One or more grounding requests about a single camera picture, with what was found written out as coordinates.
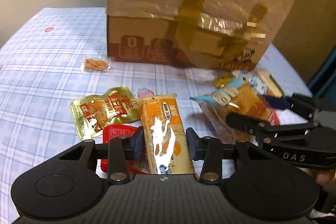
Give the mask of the right hand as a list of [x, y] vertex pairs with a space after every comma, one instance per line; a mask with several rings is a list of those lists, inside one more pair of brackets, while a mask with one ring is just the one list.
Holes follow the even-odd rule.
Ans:
[[335, 169], [317, 170], [299, 168], [309, 176], [314, 178], [315, 182], [319, 185], [320, 190], [335, 190]]

